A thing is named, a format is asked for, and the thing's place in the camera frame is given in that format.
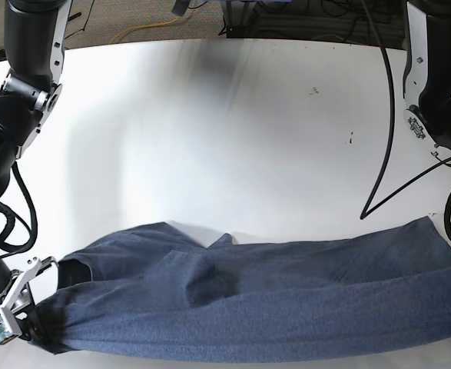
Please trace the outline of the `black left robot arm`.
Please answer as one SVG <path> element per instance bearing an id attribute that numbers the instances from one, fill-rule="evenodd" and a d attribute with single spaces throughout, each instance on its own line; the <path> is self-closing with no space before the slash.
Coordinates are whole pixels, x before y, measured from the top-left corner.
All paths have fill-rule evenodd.
<path id="1" fill-rule="evenodd" d="M 451 1 L 405 1 L 405 119 L 418 138 L 451 151 Z"/>

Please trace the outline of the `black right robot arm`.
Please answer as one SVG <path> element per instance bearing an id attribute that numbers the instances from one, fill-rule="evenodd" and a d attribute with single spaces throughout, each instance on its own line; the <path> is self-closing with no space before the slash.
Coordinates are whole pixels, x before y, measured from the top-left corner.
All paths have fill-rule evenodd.
<path id="1" fill-rule="evenodd" d="M 55 265 L 32 258 L 24 271 L 5 259 L 30 251 L 38 237 L 32 197 L 18 160 L 40 134 L 62 90 L 70 1 L 6 1 L 8 74 L 0 87 L 0 345 L 41 339 L 30 281 Z"/>

